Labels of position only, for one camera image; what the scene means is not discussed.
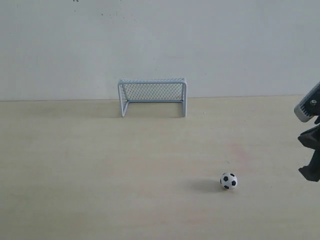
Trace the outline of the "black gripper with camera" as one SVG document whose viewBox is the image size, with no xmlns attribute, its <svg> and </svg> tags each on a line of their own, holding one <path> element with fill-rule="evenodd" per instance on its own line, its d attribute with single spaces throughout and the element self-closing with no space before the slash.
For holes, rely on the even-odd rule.
<svg viewBox="0 0 320 240">
<path fill-rule="evenodd" d="M 306 148 L 314 150 L 308 165 L 298 169 L 302 176 L 310 182 L 320 181 L 320 83 L 318 82 L 294 107 L 294 114 L 306 123 L 313 117 L 316 126 L 302 132 L 297 139 Z"/>
</svg>

